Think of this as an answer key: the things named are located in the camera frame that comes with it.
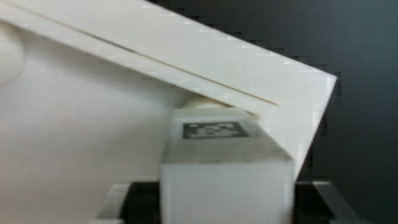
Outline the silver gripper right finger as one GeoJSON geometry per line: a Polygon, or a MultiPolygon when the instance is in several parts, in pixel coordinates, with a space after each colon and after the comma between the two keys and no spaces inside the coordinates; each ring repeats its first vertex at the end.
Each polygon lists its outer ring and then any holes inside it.
{"type": "Polygon", "coordinates": [[[295,184],[293,224],[373,224],[359,217],[329,181],[295,184]]]}

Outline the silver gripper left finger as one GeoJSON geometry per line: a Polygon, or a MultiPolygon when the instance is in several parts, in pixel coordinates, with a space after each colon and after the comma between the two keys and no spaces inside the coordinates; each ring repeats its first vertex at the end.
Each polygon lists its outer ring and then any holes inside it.
{"type": "Polygon", "coordinates": [[[133,182],[112,186],[94,224],[162,224],[156,182],[133,182]]]}

